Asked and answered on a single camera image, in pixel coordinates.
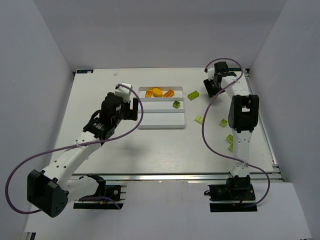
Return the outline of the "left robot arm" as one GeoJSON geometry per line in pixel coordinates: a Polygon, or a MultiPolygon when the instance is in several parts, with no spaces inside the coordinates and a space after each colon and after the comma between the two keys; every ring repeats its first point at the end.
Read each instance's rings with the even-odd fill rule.
{"type": "Polygon", "coordinates": [[[27,176],[27,200],[51,218],[58,216],[70,202],[108,199],[106,181],[89,173],[76,180],[78,167],[115,133],[122,120],[138,119],[138,98],[109,92],[83,128],[74,148],[66,149],[53,163],[27,176]]]}

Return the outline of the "lime 2x4 lego brick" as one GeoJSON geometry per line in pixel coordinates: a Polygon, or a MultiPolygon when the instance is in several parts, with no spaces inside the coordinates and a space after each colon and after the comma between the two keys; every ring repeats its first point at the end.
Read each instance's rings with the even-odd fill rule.
{"type": "Polygon", "coordinates": [[[189,94],[187,95],[187,98],[188,98],[190,101],[192,101],[192,100],[198,98],[199,96],[200,96],[199,92],[195,90],[195,91],[189,93],[189,94]]]}

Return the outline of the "green 2x2 lego brick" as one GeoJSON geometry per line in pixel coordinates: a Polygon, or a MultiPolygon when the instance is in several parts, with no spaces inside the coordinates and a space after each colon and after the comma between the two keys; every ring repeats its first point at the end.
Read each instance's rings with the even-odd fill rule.
{"type": "Polygon", "coordinates": [[[175,100],[172,104],[172,106],[175,108],[175,109],[178,109],[180,107],[181,103],[177,100],[175,100]]]}

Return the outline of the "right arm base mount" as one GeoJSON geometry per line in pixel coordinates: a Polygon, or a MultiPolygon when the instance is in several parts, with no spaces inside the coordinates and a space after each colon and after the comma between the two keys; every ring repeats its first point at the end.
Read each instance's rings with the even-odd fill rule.
{"type": "Polygon", "coordinates": [[[209,197],[209,207],[211,213],[241,213],[257,212],[256,196],[253,185],[249,189],[228,192],[225,184],[208,185],[208,189],[203,193],[209,197]]]}

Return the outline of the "yellow rounded lego piece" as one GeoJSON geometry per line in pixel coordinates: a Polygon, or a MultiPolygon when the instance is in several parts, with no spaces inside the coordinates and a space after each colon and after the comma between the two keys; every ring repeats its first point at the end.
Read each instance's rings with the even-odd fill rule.
{"type": "Polygon", "coordinates": [[[152,95],[155,98],[162,98],[163,97],[163,91],[157,87],[152,89],[152,95]]]}

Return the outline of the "pale green sloped lego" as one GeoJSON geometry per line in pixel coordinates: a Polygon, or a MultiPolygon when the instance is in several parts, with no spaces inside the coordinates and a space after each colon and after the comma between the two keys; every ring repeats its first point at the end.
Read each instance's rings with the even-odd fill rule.
{"type": "Polygon", "coordinates": [[[202,125],[204,118],[202,116],[196,116],[196,118],[194,119],[195,122],[197,122],[198,124],[202,125]]]}

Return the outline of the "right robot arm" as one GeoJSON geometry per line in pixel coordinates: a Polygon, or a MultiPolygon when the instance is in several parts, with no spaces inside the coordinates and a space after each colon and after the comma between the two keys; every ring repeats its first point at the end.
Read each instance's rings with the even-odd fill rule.
{"type": "Polygon", "coordinates": [[[206,66],[204,72],[207,73],[203,83],[208,96],[212,98],[225,92],[231,99],[227,122],[232,132],[232,154],[236,163],[228,173],[226,184],[246,189],[251,183],[249,149],[252,133],[258,124],[259,97],[250,94],[239,83],[241,76],[230,71],[225,61],[218,61],[213,67],[206,66]]]}

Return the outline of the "yellow 2x4 lego brick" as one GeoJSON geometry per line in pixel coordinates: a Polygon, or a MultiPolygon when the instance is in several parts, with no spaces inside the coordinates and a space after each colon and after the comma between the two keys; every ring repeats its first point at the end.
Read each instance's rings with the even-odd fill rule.
{"type": "Polygon", "coordinates": [[[174,95],[175,95],[175,92],[174,92],[172,89],[170,89],[170,90],[168,90],[166,93],[163,94],[163,97],[164,97],[164,98],[171,98],[171,97],[173,97],[174,95]]]}

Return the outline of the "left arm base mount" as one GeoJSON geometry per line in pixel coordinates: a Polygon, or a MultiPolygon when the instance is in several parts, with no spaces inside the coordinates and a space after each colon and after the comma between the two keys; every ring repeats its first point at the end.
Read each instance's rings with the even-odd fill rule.
{"type": "Polygon", "coordinates": [[[98,186],[94,194],[85,195],[76,200],[73,208],[77,210],[121,210],[126,199],[126,185],[107,183],[104,178],[96,174],[87,174],[98,186]]]}

